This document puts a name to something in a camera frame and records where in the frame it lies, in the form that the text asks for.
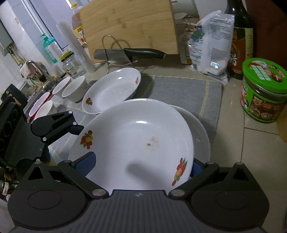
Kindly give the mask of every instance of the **gray placemat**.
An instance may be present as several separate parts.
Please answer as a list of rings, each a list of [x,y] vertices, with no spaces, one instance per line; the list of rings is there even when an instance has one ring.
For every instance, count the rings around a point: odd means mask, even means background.
[[[222,84],[217,81],[182,77],[142,76],[141,84],[134,98],[151,98],[167,104],[182,107],[194,114],[205,127],[212,145],[222,98]],[[82,110],[82,102],[72,103],[53,96],[57,112],[72,110],[78,124],[86,126],[95,115]],[[77,136],[66,134],[49,146],[58,163],[68,158]]]

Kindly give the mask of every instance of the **white bowl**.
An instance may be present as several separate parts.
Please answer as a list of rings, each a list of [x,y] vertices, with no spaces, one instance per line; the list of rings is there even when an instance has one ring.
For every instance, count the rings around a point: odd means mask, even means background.
[[[39,111],[37,112],[37,114],[35,116],[35,119],[37,119],[39,117],[44,117],[47,115],[55,114],[55,113],[57,113],[57,109],[56,109],[53,101],[49,100],[41,106],[41,108],[39,109]]]
[[[184,13],[184,12],[183,13],[174,14],[175,23],[176,24],[180,23],[185,16],[187,16],[187,13]]]
[[[87,178],[109,194],[114,189],[168,194],[188,180],[193,165],[186,121],[173,107],[152,99],[127,100],[99,114],[80,133],[68,159],[90,151],[96,166]]]
[[[62,97],[71,102],[80,101],[88,90],[88,83],[85,76],[80,76],[73,80],[63,91]]]
[[[53,95],[56,95],[60,98],[62,98],[62,94],[64,89],[69,85],[69,83],[72,82],[71,77],[64,78],[61,82],[58,83],[58,85],[53,90]]]
[[[50,96],[50,92],[46,92],[44,93],[44,95],[42,95],[33,105],[32,109],[29,112],[29,117],[32,117],[34,115],[36,115],[37,111],[39,110],[39,108],[43,105],[43,103],[48,99],[48,97]]]
[[[211,156],[210,143],[206,130],[201,122],[189,111],[177,106],[171,106],[182,115],[189,126],[193,138],[194,157],[200,162],[209,162]]]
[[[89,114],[99,114],[131,98],[140,82],[141,73],[137,69],[113,71],[91,86],[82,101],[82,109]]]

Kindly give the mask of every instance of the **plastic wrap roll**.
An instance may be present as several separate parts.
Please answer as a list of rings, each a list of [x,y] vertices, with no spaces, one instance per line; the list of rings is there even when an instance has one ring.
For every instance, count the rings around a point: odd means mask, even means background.
[[[57,24],[59,31],[66,37],[71,50],[74,52],[80,63],[83,65],[85,70],[89,73],[94,73],[96,71],[91,59],[86,54],[84,48],[78,42],[78,39],[74,35],[74,32],[67,24],[66,21],[62,21]]]

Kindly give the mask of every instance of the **plastic jar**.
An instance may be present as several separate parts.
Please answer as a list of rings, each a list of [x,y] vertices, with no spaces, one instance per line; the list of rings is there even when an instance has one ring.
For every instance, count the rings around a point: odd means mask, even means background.
[[[243,62],[241,105],[264,123],[277,120],[287,100],[287,71],[276,63],[251,58]]]
[[[80,77],[86,73],[85,68],[71,50],[64,53],[60,60],[63,63],[63,70],[72,78]]]

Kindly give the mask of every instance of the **black knife handle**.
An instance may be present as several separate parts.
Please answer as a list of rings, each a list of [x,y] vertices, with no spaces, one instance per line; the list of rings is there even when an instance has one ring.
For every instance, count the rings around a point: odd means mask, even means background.
[[[164,59],[166,55],[166,53],[152,48],[124,48],[124,51],[128,58],[140,57]]]

